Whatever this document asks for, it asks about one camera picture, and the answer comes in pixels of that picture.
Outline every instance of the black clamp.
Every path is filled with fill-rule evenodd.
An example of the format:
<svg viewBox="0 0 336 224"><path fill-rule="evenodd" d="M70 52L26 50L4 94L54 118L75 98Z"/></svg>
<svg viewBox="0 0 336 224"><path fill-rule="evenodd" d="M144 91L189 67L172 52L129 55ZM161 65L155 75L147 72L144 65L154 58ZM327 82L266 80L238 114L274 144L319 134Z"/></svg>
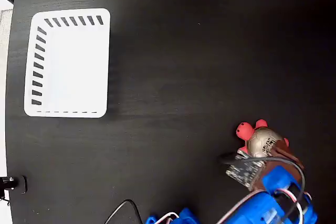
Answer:
<svg viewBox="0 0 336 224"><path fill-rule="evenodd" d="M26 178L24 176L0 177L0 201L6 201L9 205L9 200L5 199L5 190L15 190L18 193L25 194L27 192Z"/></svg>

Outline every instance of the black tabletop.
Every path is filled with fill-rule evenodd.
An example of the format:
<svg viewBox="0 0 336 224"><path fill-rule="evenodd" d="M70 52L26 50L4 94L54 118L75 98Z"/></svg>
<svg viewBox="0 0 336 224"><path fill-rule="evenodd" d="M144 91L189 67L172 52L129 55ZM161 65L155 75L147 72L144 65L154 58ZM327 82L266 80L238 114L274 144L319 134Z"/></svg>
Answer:
<svg viewBox="0 0 336 224"><path fill-rule="evenodd" d="M143 219L188 206L214 223L248 193L216 156L242 146L239 122L263 118L304 163L326 223L336 196L335 3L15 0L7 165L29 190L11 195L13 222L103 223L131 198ZM31 18L74 8L111 13L108 111L100 119L31 118L23 103ZM126 207L111 223L133 219Z"/></svg>

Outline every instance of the white tray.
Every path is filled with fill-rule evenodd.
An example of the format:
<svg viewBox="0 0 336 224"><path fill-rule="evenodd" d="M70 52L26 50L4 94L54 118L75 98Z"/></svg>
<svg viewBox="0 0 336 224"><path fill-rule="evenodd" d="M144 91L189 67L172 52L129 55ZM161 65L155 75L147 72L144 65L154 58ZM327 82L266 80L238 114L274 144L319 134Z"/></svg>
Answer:
<svg viewBox="0 0 336 224"><path fill-rule="evenodd" d="M106 113L110 13L37 13L30 27L24 108L29 116L99 118Z"/></svg>

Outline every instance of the circuit board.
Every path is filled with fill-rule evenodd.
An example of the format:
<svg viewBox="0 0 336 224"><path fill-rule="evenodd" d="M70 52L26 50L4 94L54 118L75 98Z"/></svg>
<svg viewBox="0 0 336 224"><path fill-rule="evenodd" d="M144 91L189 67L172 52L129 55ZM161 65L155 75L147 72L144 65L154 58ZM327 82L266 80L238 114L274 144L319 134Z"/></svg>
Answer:
<svg viewBox="0 0 336 224"><path fill-rule="evenodd" d="M235 159L247 159L250 157L251 156L245 152L238 150ZM262 161L238 163L230 165L230 167L226 170L226 174L246 186L249 190L252 190L254 182L257 180L264 167L265 164Z"/></svg>

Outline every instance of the toy turtle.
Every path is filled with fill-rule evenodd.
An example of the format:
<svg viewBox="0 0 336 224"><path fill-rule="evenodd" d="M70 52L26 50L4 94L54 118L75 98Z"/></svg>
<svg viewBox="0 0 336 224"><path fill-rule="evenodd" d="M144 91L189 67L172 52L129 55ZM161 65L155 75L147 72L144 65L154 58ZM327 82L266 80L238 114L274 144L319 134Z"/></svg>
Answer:
<svg viewBox="0 0 336 224"><path fill-rule="evenodd" d="M236 134L245 141L245 146L240 150L252 157L268 156L269 151L278 140L284 140L289 146L288 140L269 129L264 119L258 120L255 128L249 123L240 123Z"/></svg>

